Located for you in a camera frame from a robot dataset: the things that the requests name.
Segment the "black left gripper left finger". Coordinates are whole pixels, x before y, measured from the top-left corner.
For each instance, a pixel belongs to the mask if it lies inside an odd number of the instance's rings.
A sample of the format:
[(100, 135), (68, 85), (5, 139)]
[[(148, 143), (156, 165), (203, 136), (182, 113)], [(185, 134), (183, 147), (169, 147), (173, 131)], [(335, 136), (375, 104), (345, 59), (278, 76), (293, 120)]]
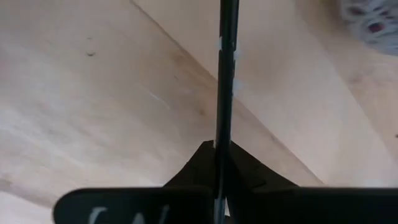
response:
[(61, 224), (213, 223), (214, 188), (215, 149), (205, 141), (161, 187), (73, 190), (56, 202), (52, 217)]

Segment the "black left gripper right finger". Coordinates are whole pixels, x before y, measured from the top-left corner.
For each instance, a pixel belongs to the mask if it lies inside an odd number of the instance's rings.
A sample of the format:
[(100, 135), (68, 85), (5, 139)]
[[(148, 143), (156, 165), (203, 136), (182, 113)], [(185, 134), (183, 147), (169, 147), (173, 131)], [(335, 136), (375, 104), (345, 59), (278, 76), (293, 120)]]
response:
[(396, 188), (300, 187), (235, 143), (229, 154), (233, 223), (397, 224)]

